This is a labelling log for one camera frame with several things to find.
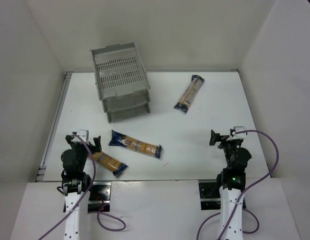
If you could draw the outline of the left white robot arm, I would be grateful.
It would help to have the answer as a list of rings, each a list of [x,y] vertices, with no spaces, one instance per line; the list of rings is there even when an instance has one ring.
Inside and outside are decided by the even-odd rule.
[[[63,167],[62,192],[65,211],[65,240],[88,240],[88,201],[92,178],[84,172],[89,153],[101,152],[100,137],[89,142],[89,131],[77,130],[65,137],[70,149],[61,154]]]

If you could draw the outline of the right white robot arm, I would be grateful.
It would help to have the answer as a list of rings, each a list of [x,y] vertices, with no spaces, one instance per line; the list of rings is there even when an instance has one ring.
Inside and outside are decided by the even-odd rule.
[[[220,194],[219,240],[242,240],[243,193],[246,187],[245,169],[252,158],[250,152],[241,147],[247,136],[244,126],[235,126],[228,135],[211,131],[210,146],[218,144],[223,150],[226,167],[216,177]]]

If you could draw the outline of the spaghetti bag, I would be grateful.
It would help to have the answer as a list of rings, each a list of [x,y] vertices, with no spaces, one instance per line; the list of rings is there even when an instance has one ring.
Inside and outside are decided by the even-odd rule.
[[[95,162],[112,172],[115,177],[119,177],[128,168],[125,163],[109,156],[103,151],[96,152],[92,156]]]
[[[186,114],[204,82],[205,80],[200,75],[193,74],[189,86],[175,104],[174,109],[180,110]]]
[[[111,140],[108,143],[112,147],[122,147],[140,154],[160,159],[162,155],[162,146],[146,143],[128,135],[111,131]]]

